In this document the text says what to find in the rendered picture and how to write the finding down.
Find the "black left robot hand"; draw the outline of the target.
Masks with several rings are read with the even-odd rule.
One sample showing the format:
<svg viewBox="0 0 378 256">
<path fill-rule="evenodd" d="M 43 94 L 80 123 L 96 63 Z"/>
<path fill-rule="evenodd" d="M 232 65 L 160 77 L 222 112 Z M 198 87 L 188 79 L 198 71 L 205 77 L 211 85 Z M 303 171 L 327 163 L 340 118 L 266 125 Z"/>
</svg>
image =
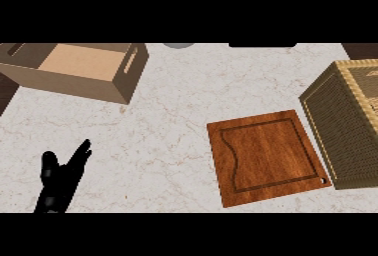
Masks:
<svg viewBox="0 0 378 256">
<path fill-rule="evenodd" d="M 36 213 L 65 213 L 84 174 L 84 167 L 92 155 L 90 140 L 78 146 L 67 164 L 59 164 L 56 154 L 46 151 L 42 155 L 40 192 Z"/>
</svg>

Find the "brown wooden cutting board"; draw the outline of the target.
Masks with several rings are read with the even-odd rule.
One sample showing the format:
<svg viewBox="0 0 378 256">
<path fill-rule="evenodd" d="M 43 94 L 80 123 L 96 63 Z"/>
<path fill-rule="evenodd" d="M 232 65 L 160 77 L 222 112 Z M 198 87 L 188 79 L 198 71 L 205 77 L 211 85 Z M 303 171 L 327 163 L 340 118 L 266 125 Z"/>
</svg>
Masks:
<svg viewBox="0 0 378 256">
<path fill-rule="evenodd" d="M 331 185 L 293 110 L 207 125 L 225 207 Z"/>
</svg>

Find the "tan wicker basket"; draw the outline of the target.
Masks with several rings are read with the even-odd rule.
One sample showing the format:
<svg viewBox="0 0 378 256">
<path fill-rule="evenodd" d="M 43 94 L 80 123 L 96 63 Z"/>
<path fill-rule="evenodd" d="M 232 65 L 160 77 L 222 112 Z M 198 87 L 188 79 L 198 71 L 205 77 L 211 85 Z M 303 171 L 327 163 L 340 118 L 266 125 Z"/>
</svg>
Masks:
<svg viewBox="0 0 378 256">
<path fill-rule="evenodd" d="M 334 61 L 298 99 L 335 189 L 378 187 L 378 59 Z"/>
</svg>

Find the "pale wooden crate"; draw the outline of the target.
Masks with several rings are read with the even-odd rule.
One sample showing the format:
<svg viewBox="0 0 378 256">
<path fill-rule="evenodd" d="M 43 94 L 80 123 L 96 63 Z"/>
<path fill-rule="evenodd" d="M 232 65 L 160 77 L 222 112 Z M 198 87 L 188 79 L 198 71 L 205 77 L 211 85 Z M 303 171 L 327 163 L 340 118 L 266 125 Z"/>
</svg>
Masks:
<svg viewBox="0 0 378 256">
<path fill-rule="evenodd" d="M 0 73 L 21 86 L 120 104 L 148 58 L 143 43 L 0 43 Z"/>
</svg>

